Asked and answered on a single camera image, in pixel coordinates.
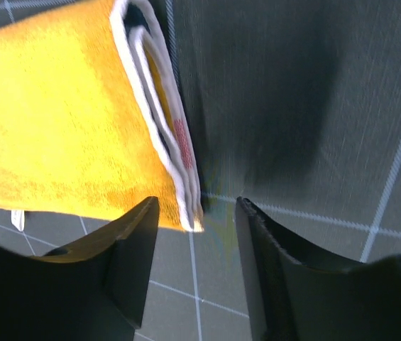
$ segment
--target yellow towel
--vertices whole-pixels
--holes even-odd
[[[87,0],[0,29],[0,208],[116,219],[160,198],[202,230],[192,142],[146,0]]]

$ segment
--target tiled surface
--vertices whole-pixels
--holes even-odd
[[[334,1],[324,0],[329,7],[323,22],[331,31],[323,40],[304,26],[291,26],[311,13],[311,1],[297,1],[290,15],[292,1],[285,0],[270,11],[258,5],[243,11],[245,0],[233,7],[229,0],[151,1],[161,15],[166,6],[175,7],[171,27],[183,96],[210,194],[204,234],[190,238],[164,229],[158,234],[137,341],[250,339],[234,229],[238,195],[249,196],[303,237],[352,259],[362,258],[365,245],[367,261],[401,253],[401,166],[394,167],[401,161],[395,157],[401,146],[401,0],[375,5],[353,0],[340,16],[328,12],[336,10]],[[11,22],[7,7],[18,21],[65,2],[0,1],[0,26]],[[229,30],[222,29],[224,8]],[[344,34],[336,30],[339,19],[348,25],[344,45],[338,44]],[[170,25],[170,18],[162,22]],[[174,43],[175,32],[164,29]],[[252,35],[236,36],[236,31]],[[225,35],[221,44],[218,32]],[[291,32],[293,45],[278,32]],[[300,41],[306,44],[297,47]],[[285,71],[262,66],[274,61]],[[298,70],[299,63],[304,68]],[[325,75],[335,79],[332,85],[318,80]],[[280,79],[287,80],[284,86],[276,83]],[[316,87],[334,95],[326,99],[312,90]],[[389,188],[388,205],[384,188]],[[380,206],[383,219],[372,226]],[[11,226],[9,212],[0,210],[0,245],[41,255],[105,223],[31,212],[24,235]],[[372,227],[378,228],[375,239],[369,239]]]

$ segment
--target towel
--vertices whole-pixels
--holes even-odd
[[[146,0],[89,0],[0,29],[0,208],[114,220],[148,196],[202,231],[189,129]]]

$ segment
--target white label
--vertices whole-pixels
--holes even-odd
[[[25,227],[25,211],[23,210],[12,210],[11,211],[11,222],[20,232]]]

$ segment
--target yellow cloth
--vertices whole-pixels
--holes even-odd
[[[198,231],[182,225],[153,148],[112,35],[113,5],[89,0],[0,29],[0,208],[113,220],[154,195],[160,226]]]

